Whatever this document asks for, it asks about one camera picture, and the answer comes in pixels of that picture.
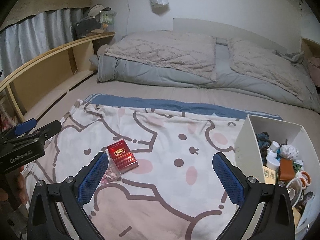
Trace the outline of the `orange white scissors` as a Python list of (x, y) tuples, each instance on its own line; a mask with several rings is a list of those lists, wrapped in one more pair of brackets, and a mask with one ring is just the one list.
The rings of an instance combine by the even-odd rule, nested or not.
[(302, 183), (302, 189), (306, 189), (308, 186), (311, 185), (312, 179), (310, 174), (306, 171), (299, 171), (297, 172), (297, 176)]

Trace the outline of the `clear tape roll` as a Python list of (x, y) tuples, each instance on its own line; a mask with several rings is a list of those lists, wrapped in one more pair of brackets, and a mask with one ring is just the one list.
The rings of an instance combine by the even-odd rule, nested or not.
[(299, 178), (293, 178), (286, 187), (289, 194), (291, 206), (294, 207), (299, 202), (302, 194), (302, 181)]

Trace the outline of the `gold tea box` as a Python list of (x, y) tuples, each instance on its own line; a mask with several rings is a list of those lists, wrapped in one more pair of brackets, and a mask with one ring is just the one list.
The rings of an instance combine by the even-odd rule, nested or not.
[(264, 183), (274, 185), (277, 179), (277, 172), (266, 166), (263, 166)]

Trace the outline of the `wooden side shelf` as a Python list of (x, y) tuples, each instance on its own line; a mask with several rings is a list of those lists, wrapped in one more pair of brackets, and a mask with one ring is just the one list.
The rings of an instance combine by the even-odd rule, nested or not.
[(4, 129), (28, 119), (40, 120), (70, 90), (95, 73), (89, 58), (114, 32), (91, 35), (51, 49), (1, 81), (1, 122)]

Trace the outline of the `brown leather case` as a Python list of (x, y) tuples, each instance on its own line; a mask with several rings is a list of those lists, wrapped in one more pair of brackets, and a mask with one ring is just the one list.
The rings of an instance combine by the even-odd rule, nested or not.
[(280, 167), (278, 172), (278, 178), (282, 181), (291, 181), (295, 177), (293, 169), (293, 161), (282, 158), (280, 160)]

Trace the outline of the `white plastic bottle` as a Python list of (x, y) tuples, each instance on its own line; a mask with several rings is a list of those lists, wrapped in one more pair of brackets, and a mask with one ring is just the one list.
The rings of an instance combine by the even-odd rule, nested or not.
[(277, 150), (279, 150), (279, 144), (276, 141), (272, 141), (269, 148), (266, 151), (266, 167), (274, 171), (276, 171), (280, 167), (280, 162), (277, 159)]

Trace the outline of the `green hair clip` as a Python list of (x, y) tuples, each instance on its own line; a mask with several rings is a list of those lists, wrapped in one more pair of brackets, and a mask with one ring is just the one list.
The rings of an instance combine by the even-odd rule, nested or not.
[(297, 162), (293, 162), (293, 170), (295, 173), (303, 170), (303, 165)]

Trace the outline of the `white cardboard box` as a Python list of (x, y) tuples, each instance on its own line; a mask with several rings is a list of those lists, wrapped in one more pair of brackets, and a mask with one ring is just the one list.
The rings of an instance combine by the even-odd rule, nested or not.
[(305, 128), (291, 122), (248, 115), (235, 141), (235, 163), (246, 176), (254, 176), (261, 183), (265, 181), (263, 162), (260, 156), (256, 134), (267, 132), (270, 139), (279, 143), (288, 143), (299, 150), (299, 159), (304, 170), (311, 176), (311, 185), (307, 191), (313, 192), (313, 199), (308, 201), (295, 239), (303, 239), (319, 215), (319, 159)]

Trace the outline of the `white knitted cloth ball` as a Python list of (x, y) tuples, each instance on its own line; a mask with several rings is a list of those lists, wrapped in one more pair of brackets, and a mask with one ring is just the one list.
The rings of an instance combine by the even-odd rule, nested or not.
[(284, 159), (295, 161), (298, 155), (299, 150), (292, 145), (282, 145), (280, 147), (280, 156)]

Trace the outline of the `dark blue figurine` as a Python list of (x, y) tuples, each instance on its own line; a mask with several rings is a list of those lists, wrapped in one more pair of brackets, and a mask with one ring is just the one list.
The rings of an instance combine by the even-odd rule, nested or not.
[(261, 152), (266, 151), (271, 145), (269, 134), (267, 132), (261, 132), (256, 134), (255, 136), (258, 142), (259, 150)]

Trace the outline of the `bag of pink snacks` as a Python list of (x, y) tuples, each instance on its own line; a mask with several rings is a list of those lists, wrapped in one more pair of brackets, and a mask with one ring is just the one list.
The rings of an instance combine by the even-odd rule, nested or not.
[(117, 181), (117, 179), (120, 178), (120, 176), (121, 176), (121, 173), (118, 170), (117, 166), (112, 160), (110, 160), (108, 164), (108, 168), (105, 171), (100, 183), (101, 185), (106, 185), (108, 183)]

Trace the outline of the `grey window curtain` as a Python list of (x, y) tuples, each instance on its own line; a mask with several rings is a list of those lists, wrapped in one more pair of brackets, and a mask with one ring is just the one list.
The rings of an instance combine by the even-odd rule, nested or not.
[(6, 77), (33, 58), (74, 40), (81, 8), (42, 12), (1, 31), (1, 72)]

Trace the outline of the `red cigarette pack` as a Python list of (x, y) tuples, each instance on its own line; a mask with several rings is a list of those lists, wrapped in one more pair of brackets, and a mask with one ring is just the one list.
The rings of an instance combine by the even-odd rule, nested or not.
[(138, 167), (138, 161), (129, 149), (125, 140), (107, 146), (109, 156), (121, 174)]

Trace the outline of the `grey folded duvet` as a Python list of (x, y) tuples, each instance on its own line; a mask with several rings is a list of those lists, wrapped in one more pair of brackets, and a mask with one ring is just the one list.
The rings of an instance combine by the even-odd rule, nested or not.
[(99, 82), (118, 80), (151, 86), (229, 90), (311, 109), (316, 112), (319, 111), (319, 96), (303, 53), (283, 54), (277, 50), (268, 49), (272, 53), (289, 60), (294, 66), (302, 70), (305, 90), (303, 93), (304, 101), (300, 101), (294, 95), (276, 85), (233, 71), (230, 68), (228, 39), (215, 38), (215, 81), (172, 68), (155, 67), (107, 56), (105, 50), (111, 45), (101, 46), (97, 54), (90, 58), (90, 61), (98, 70), (97, 80)]

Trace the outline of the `black bag on shelf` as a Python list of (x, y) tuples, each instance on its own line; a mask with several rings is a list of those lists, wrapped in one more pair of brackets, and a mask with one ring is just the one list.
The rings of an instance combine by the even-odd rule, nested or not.
[(93, 17), (86, 17), (76, 22), (73, 27), (76, 38), (86, 37), (94, 29), (100, 29), (102, 24)]

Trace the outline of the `cartoon bear blanket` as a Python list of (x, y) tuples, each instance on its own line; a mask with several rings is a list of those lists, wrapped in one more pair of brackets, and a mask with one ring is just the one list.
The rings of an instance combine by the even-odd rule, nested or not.
[(125, 141), (138, 166), (98, 184), (84, 210), (106, 239), (216, 239), (236, 211), (212, 168), (234, 144), (247, 111), (170, 100), (93, 94), (62, 117), (45, 155), (25, 168), (39, 180), (76, 175), (98, 152)]

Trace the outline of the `beige printed curtain valance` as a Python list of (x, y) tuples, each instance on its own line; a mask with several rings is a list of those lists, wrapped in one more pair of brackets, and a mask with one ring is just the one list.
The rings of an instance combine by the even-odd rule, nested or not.
[(86, 8), (90, 6), (90, 3), (91, 0), (18, 0), (5, 18), (1, 29), (42, 12), (65, 8)]

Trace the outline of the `white cap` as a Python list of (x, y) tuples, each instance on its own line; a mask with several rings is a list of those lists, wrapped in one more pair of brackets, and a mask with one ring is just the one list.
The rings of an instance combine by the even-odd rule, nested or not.
[(110, 11), (110, 7), (104, 7), (102, 4), (97, 4), (93, 6), (91, 9), (89, 9), (87, 16), (88, 17), (96, 17), (99, 15), (102, 11)]

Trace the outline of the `right beige quilted blanket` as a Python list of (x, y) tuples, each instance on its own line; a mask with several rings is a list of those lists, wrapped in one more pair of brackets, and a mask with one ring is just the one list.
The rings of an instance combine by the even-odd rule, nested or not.
[(227, 46), (233, 71), (269, 82), (304, 101), (303, 72), (289, 60), (240, 38), (228, 39)]

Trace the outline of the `beige quilted blanket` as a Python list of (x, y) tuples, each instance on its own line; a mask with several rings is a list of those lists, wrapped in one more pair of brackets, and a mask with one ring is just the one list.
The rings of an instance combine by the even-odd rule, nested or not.
[(171, 30), (142, 31), (126, 35), (105, 50), (105, 55), (172, 68), (216, 80), (216, 38)]
[(289, 60), (240, 38), (228, 39), (227, 46), (233, 71), (269, 82), (304, 101), (303, 72)]

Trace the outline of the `pink clothes pile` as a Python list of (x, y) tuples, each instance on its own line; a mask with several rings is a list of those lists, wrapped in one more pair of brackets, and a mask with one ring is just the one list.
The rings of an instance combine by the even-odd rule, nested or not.
[(319, 57), (311, 57), (308, 59), (310, 75), (314, 83), (319, 82), (319, 65), (320, 58)]

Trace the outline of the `left beige quilted blanket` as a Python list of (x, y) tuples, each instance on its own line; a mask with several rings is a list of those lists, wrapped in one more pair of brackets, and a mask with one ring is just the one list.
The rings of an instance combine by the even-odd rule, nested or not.
[(142, 31), (126, 35), (105, 50), (105, 55), (172, 68), (216, 80), (216, 38), (171, 30)]

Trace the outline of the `white headboard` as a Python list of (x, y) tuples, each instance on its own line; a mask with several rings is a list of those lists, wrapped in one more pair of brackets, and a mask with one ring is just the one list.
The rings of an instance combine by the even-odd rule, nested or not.
[(289, 45), (282, 46), (261, 35), (232, 25), (192, 18), (173, 18), (173, 31), (210, 35), (218, 38), (241, 38), (251, 41), (265, 49), (275, 49), (282, 53), (292, 53), (301, 50), (301, 38), (294, 38)]

